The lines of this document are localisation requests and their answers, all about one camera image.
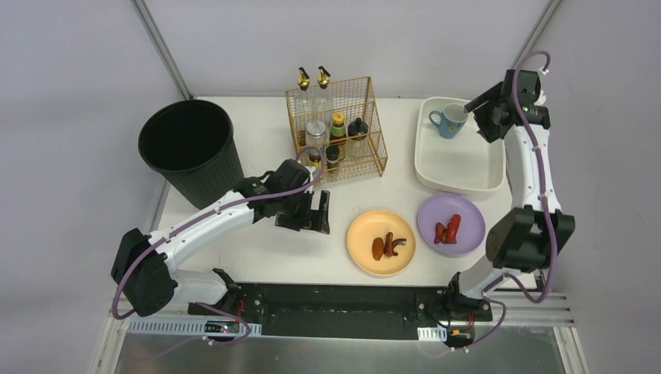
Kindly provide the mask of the yellow plate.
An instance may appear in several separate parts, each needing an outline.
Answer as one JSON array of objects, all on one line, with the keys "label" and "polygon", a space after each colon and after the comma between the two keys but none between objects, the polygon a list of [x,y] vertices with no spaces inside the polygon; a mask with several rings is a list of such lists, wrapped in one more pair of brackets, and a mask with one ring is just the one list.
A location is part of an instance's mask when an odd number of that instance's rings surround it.
[{"label": "yellow plate", "polygon": [[[383,254],[379,259],[373,255],[373,242],[381,238],[387,243],[405,239],[394,247],[392,256]],[[354,263],[362,270],[378,277],[389,277],[401,273],[415,257],[415,234],[409,223],[389,210],[372,210],[361,214],[350,225],[347,232],[347,250]]]}]

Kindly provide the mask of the blue white mug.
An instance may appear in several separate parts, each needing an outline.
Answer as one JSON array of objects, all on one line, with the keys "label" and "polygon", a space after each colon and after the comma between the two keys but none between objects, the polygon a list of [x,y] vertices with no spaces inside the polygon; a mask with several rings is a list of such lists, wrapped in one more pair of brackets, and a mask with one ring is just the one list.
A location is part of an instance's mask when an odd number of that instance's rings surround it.
[{"label": "blue white mug", "polygon": [[431,111],[428,118],[441,137],[453,139],[468,121],[468,112],[461,104],[448,104],[441,111]]}]

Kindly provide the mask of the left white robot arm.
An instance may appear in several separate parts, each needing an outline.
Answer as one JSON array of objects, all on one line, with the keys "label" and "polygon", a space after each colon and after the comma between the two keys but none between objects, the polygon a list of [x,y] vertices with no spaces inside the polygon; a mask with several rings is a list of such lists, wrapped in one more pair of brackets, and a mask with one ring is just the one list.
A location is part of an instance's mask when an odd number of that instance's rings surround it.
[{"label": "left white robot arm", "polygon": [[178,224],[147,234],[127,231],[111,268],[117,284],[113,316],[151,316],[171,303],[216,305],[235,286],[230,277],[219,269],[182,270],[182,264],[222,235],[262,219],[273,217],[276,226],[293,231],[329,234],[329,191],[321,191],[320,205],[312,207],[321,175],[318,168],[287,159],[275,171],[244,178]]}]

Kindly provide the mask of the brown sausage pieces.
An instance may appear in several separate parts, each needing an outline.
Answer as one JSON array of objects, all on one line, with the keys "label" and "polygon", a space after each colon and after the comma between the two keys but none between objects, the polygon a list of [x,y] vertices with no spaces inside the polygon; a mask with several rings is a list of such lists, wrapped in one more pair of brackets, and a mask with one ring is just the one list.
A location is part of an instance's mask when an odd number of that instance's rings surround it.
[{"label": "brown sausage pieces", "polygon": [[371,246],[373,259],[380,261],[383,256],[399,256],[396,248],[400,245],[406,245],[407,242],[407,238],[396,238],[393,232],[388,232],[384,238],[375,238]]}]

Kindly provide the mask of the purple plate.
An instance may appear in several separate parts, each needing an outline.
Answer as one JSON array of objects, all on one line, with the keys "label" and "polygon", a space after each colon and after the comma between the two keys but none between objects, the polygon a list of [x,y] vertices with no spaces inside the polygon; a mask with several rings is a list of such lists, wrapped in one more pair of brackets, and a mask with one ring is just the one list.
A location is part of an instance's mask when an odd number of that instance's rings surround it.
[{"label": "purple plate", "polygon": [[[456,243],[436,243],[437,224],[449,228],[455,215],[460,217]],[[424,201],[417,214],[417,226],[432,249],[449,257],[462,257],[474,252],[486,236],[485,221],[478,207],[453,193],[437,194]]]}]

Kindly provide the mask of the small black cap jar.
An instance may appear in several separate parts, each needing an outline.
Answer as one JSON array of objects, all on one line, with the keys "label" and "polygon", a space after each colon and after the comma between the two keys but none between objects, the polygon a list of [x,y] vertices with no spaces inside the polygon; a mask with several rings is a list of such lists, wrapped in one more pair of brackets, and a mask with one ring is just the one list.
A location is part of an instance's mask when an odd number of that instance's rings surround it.
[{"label": "small black cap jar", "polygon": [[328,173],[336,172],[340,163],[340,148],[337,145],[330,145],[325,150],[326,170]]}]

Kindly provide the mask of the glass bottle with brown sauce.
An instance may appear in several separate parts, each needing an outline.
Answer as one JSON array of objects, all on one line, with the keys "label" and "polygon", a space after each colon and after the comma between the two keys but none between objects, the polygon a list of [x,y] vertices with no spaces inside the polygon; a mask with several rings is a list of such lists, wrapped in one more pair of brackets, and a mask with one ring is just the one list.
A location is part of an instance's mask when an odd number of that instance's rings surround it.
[{"label": "glass bottle with brown sauce", "polygon": [[294,125],[296,128],[295,134],[297,135],[297,145],[306,145],[306,123],[309,121],[309,116],[312,114],[312,99],[308,92],[310,78],[309,74],[303,67],[299,67],[299,77],[297,81],[299,90],[293,97],[294,101]]}]

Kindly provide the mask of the black lid glass jar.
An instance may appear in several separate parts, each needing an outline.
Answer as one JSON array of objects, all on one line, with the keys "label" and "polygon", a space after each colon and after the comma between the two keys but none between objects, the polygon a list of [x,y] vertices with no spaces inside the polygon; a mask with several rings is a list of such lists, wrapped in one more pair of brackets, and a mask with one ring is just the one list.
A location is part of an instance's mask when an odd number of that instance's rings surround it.
[{"label": "black lid glass jar", "polygon": [[347,128],[348,153],[352,159],[358,159],[364,154],[364,142],[366,141],[369,126],[357,117]]}]

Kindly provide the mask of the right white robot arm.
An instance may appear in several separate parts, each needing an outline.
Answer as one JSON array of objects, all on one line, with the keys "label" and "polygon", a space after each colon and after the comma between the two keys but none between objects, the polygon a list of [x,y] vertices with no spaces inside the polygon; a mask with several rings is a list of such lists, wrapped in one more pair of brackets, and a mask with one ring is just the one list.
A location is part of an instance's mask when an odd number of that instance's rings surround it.
[{"label": "right white robot arm", "polygon": [[548,146],[550,114],[540,104],[538,72],[510,69],[504,79],[465,105],[489,143],[501,140],[507,157],[512,208],[486,235],[486,254],[456,273],[440,296],[448,311],[476,312],[505,281],[552,270],[575,230],[553,187]]}]

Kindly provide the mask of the red sausage pieces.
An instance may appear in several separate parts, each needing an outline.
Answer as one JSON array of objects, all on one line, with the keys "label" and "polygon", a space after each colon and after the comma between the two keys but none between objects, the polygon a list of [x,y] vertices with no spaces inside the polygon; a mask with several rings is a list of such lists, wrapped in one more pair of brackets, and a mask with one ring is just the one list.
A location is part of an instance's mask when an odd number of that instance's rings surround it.
[{"label": "red sausage pieces", "polygon": [[435,225],[433,242],[435,244],[456,244],[460,225],[461,216],[459,214],[454,214],[448,224],[437,222]]}]

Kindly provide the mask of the glass oil bottle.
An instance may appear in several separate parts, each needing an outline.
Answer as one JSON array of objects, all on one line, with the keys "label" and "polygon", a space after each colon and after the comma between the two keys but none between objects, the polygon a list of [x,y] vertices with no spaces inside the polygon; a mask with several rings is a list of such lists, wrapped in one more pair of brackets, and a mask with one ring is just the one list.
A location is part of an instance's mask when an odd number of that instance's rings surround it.
[{"label": "glass oil bottle", "polygon": [[317,83],[319,88],[313,98],[313,110],[316,118],[328,125],[334,113],[334,97],[332,90],[329,88],[331,75],[322,65],[318,67],[318,70]]}]

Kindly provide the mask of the silver lid spice jar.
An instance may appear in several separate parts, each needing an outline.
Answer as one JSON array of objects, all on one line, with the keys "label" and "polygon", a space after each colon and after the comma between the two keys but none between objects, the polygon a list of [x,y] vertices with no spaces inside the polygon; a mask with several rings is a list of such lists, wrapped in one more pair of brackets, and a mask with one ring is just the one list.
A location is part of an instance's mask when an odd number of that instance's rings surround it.
[{"label": "silver lid spice jar", "polygon": [[319,153],[326,140],[327,126],[318,119],[313,119],[305,126],[305,153]]}]

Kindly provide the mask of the small yellow label bottle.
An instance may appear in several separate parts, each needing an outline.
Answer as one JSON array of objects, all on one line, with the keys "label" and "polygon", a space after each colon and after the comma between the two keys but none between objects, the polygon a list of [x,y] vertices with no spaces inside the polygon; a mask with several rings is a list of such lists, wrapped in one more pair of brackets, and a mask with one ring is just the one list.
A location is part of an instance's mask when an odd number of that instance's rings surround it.
[{"label": "small yellow label bottle", "polygon": [[321,175],[323,174],[324,161],[320,153],[312,152],[308,154],[308,160],[311,166],[315,167],[316,171]]}]

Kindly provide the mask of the yellow cap green bottle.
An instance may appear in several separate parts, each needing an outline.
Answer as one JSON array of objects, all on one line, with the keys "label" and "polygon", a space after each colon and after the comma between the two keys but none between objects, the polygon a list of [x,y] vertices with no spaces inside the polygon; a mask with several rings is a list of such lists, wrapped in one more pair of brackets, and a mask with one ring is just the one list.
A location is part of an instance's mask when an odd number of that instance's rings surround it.
[{"label": "yellow cap green bottle", "polygon": [[345,127],[345,115],[342,112],[335,112],[332,116],[332,125],[330,128],[329,141],[339,149],[339,159],[342,161],[346,157],[347,134]]}]

